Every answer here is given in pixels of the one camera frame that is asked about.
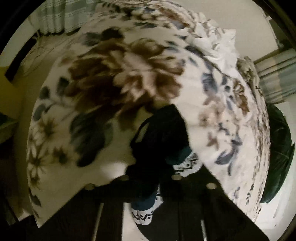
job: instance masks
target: floral bedspread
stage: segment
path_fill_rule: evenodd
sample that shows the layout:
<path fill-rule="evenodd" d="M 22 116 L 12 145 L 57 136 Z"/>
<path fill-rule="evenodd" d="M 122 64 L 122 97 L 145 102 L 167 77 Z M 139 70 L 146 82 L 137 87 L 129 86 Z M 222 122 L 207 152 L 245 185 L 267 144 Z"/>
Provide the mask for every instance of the floral bedspread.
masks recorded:
<path fill-rule="evenodd" d="M 135 163 L 137 129 L 169 104 L 185 120 L 195 158 L 255 221 L 268 170 L 268 116 L 252 62 L 236 67 L 234 36 L 170 1 L 98 4 L 33 109 L 27 174 L 38 226 L 86 184 L 124 175 Z"/>

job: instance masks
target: wall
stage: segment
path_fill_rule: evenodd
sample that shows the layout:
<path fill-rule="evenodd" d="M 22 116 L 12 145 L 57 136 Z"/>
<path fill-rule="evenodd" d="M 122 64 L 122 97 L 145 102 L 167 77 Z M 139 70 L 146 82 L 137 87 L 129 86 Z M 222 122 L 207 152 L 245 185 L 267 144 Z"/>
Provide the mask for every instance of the wall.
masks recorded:
<path fill-rule="evenodd" d="M 195 12 L 203 12 L 222 28 L 237 30 L 236 47 L 253 61 L 278 49 L 262 10 L 252 0 L 175 0 Z"/>

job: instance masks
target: bedsheet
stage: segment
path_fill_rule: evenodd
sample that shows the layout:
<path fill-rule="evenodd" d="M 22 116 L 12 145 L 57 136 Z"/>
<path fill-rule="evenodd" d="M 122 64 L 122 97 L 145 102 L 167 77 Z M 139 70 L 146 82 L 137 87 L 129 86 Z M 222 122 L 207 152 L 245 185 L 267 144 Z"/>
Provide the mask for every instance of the bedsheet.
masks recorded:
<path fill-rule="evenodd" d="M 137 129 L 169 104 L 185 122 L 190 155 L 255 221 L 268 171 L 268 116 L 252 62 L 237 66 L 234 37 L 170 1 L 99 3 L 33 109 L 27 175 L 37 225 L 86 184 L 124 175 L 136 162 Z"/>

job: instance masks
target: striped curtain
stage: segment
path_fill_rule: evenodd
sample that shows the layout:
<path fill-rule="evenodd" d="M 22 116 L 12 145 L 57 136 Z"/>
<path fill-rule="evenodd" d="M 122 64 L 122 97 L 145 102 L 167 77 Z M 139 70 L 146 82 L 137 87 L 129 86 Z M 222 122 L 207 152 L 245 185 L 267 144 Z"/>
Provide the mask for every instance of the striped curtain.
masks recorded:
<path fill-rule="evenodd" d="M 296 51 L 286 50 L 256 64 L 259 86 L 268 103 L 283 102 L 296 93 Z"/>
<path fill-rule="evenodd" d="M 72 32 L 92 16 L 101 0 L 46 0 L 38 9 L 43 34 Z"/>

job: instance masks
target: brown flower print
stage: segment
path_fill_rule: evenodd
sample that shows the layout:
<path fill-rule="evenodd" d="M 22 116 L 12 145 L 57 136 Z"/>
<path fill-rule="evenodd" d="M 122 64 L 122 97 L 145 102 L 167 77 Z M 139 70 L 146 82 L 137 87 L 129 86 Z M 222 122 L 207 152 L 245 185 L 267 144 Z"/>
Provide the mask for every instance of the brown flower print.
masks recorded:
<path fill-rule="evenodd" d="M 208 147 L 215 146 L 216 150 L 219 150 L 219 143 L 218 143 L 217 137 L 213 137 L 212 133 L 209 132 L 208 135 L 207 135 L 207 138 L 209 140 L 207 146 Z"/>
<path fill-rule="evenodd" d="M 165 8 L 163 6 L 159 7 L 158 10 L 167 18 L 169 18 L 177 28 L 181 29 L 184 27 L 190 27 L 190 25 L 180 16 L 170 8 Z"/>
<path fill-rule="evenodd" d="M 233 92 L 238 108 L 240 108 L 243 115 L 246 116 L 247 112 L 250 111 L 248 107 L 248 100 L 244 95 L 244 87 L 238 79 L 234 79 Z"/>
<path fill-rule="evenodd" d="M 51 118 L 48 113 L 42 113 L 41 118 L 31 130 L 28 143 L 34 142 L 37 146 L 41 146 L 43 143 L 51 141 L 56 126 L 57 124 L 54 118 Z"/>
<path fill-rule="evenodd" d="M 208 106 L 204 111 L 201 111 L 199 118 L 199 126 L 201 127 L 218 127 L 221 122 L 222 113 L 225 110 L 225 105 L 222 101 Z"/>
<path fill-rule="evenodd" d="M 63 147 L 55 147 L 52 153 L 52 157 L 54 158 L 54 162 L 58 162 L 61 165 L 65 165 L 69 161 L 67 151 Z"/>
<path fill-rule="evenodd" d="M 176 75 L 183 73 L 183 64 L 164 50 L 149 38 L 130 44 L 115 38 L 101 41 L 69 68 L 73 82 L 65 95 L 77 98 L 81 112 L 110 104 L 121 113 L 173 99 L 179 95 Z"/>
<path fill-rule="evenodd" d="M 45 173 L 43 167 L 45 163 L 44 157 L 46 154 L 41 155 L 42 145 L 36 145 L 33 141 L 29 143 L 30 148 L 28 149 L 28 174 L 29 174 L 29 184 L 32 187 L 38 187 L 40 181 L 40 173 Z"/>

